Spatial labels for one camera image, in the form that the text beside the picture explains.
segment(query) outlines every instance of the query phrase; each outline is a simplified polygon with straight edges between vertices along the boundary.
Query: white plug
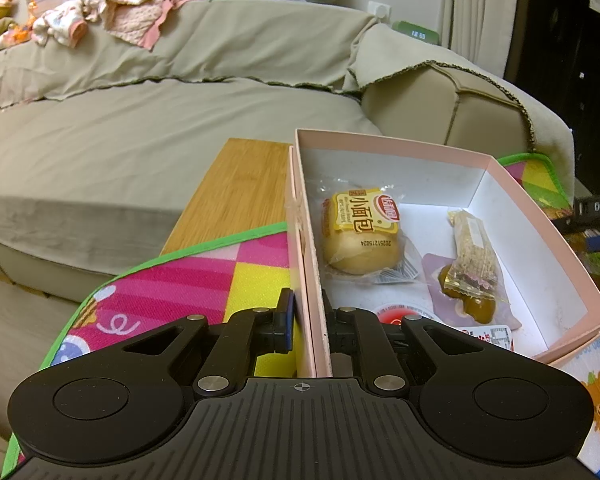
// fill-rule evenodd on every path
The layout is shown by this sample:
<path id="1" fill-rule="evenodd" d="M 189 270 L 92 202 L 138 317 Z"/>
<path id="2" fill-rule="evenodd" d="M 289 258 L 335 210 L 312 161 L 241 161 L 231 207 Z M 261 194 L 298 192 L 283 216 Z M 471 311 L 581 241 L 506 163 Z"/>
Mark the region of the white plug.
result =
<path id="1" fill-rule="evenodd" d="M 381 22 L 387 23 L 391 17 L 391 5 L 369 2 L 366 6 L 366 12 L 374 15 Z"/>

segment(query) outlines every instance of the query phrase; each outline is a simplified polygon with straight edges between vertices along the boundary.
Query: beige sofa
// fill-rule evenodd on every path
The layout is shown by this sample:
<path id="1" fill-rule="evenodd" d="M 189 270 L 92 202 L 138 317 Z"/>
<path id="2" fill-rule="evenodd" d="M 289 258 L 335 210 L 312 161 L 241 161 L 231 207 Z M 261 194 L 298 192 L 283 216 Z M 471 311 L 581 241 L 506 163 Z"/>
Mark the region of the beige sofa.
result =
<path id="1" fill-rule="evenodd" d="M 564 123 L 454 56 L 364 12 L 269 0 L 186 4 L 152 52 L 94 25 L 75 51 L 3 51 L 0 274 L 81 301 L 157 256 L 229 137 L 291 142 L 302 127 L 538 149 L 572 189 Z"/>

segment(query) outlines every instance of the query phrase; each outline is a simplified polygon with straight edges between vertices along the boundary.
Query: red logo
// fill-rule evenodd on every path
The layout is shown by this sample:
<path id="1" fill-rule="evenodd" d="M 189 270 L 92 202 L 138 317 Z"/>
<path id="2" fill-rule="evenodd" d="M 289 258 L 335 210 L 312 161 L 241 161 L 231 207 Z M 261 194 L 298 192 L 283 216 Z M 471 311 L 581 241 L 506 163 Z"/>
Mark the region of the red logo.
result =
<path id="1" fill-rule="evenodd" d="M 398 207 L 389 195 L 378 195 L 374 201 L 378 212 L 389 222 L 397 222 L 400 219 Z"/>

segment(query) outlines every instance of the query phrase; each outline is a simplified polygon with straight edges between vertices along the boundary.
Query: wooden board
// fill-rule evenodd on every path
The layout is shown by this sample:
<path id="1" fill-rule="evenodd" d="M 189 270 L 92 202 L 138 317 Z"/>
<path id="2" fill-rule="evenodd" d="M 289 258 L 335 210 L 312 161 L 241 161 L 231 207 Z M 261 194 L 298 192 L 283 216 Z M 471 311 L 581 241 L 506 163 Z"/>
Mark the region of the wooden board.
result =
<path id="1" fill-rule="evenodd" d="M 288 144 L 229 139 L 161 254 L 285 221 Z"/>

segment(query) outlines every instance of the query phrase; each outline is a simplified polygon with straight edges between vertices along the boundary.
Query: sofa backrest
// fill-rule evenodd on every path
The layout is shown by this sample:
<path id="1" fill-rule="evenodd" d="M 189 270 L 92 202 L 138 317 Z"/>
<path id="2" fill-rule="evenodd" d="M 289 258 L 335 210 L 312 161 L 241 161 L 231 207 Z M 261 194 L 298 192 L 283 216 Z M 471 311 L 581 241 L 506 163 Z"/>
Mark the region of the sofa backrest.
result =
<path id="1" fill-rule="evenodd" d="M 254 78 L 339 91 L 366 12 L 271 0 L 189 2 L 162 25 L 152 52 L 90 24 L 75 49 L 53 38 L 0 52 L 0 107 L 62 100 L 94 88 L 144 80 Z"/>

